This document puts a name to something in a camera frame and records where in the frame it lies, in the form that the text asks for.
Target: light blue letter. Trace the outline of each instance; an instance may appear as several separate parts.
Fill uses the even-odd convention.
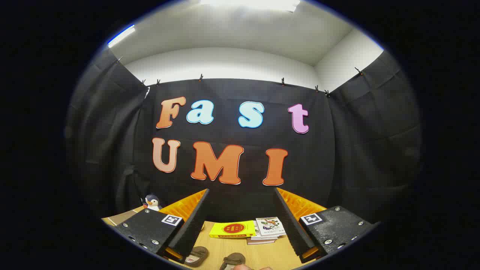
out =
[[[262,113],[265,108],[260,102],[246,101],[240,104],[239,111],[242,116],[239,117],[241,127],[256,128],[259,127],[264,118]]]
[[[213,121],[213,102],[209,100],[199,100],[192,104],[192,109],[187,113],[187,121],[190,123],[198,123],[208,125]]]

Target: white ceiling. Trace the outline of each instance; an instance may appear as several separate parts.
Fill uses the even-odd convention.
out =
[[[309,65],[318,61],[352,26],[306,1],[294,13],[180,1],[135,23],[135,32],[111,48],[132,61],[179,49],[253,49]]]

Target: finger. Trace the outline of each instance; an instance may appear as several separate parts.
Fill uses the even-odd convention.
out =
[[[239,264],[239,265],[236,265],[233,268],[233,270],[252,270],[252,269],[244,264]]]

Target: clip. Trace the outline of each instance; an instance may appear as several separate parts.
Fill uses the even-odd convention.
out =
[[[358,68],[355,68],[355,69],[360,73],[360,75],[363,76],[363,72],[361,72]]]

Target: yellow book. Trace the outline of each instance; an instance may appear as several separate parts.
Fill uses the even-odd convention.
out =
[[[215,223],[210,231],[214,238],[240,238],[255,236],[253,221],[240,221],[230,223]]]

